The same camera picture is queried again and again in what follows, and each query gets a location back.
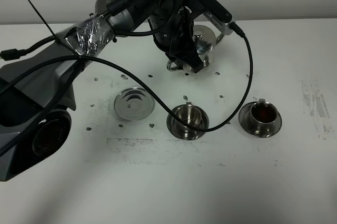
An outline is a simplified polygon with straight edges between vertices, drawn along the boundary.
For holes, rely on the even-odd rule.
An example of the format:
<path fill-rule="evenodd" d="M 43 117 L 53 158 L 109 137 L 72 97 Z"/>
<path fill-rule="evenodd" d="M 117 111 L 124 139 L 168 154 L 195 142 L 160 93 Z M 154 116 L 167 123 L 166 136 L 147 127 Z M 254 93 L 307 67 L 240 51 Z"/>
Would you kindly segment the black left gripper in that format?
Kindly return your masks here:
<path fill-rule="evenodd" d="M 203 69 L 204 63 L 192 45 L 192 27 L 189 10 L 182 6 L 173 19 L 153 35 L 155 45 L 168 57 L 168 71 L 198 73 Z"/>

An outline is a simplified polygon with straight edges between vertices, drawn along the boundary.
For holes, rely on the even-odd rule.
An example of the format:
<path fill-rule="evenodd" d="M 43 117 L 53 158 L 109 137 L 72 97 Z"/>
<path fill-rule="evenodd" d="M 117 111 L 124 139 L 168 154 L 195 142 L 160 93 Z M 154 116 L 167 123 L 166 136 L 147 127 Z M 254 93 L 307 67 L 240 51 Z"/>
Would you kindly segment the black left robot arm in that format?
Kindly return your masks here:
<path fill-rule="evenodd" d="M 97 0 L 89 19 L 26 50 L 1 52 L 1 180 L 7 181 L 48 158 L 65 143 L 73 81 L 109 42 L 152 36 L 174 62 L 194 73 L 204 65 L 192 38 L 188 0 Z"/>

